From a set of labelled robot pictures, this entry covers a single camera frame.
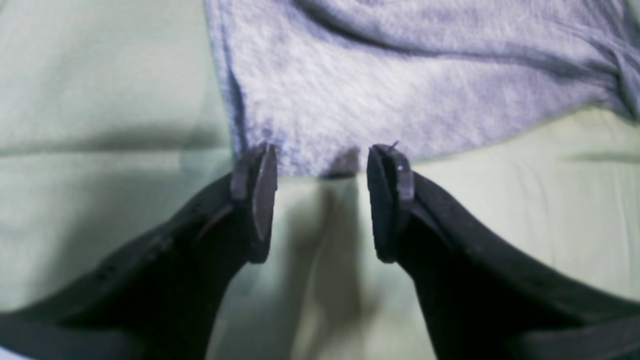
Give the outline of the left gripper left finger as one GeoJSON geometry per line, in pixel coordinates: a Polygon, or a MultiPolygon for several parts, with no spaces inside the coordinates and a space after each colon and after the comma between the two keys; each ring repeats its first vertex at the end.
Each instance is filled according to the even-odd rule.
{"type": "Polygon", "coordinates": [[[235,275],[270,252],[277,152],[263,143],[170,219],[58,292],[1,313],[3,360],[203,360],[235,275]]]}

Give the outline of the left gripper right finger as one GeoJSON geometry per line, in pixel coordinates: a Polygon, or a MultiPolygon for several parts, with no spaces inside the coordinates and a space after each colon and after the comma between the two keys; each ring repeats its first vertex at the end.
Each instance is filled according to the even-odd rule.
{"type": "Polygon", "coordinates": [[[503,240],[394,145],[366,165],[377,257],[412,279],[439,360],[637,360],[639,303],[503,240]]]}

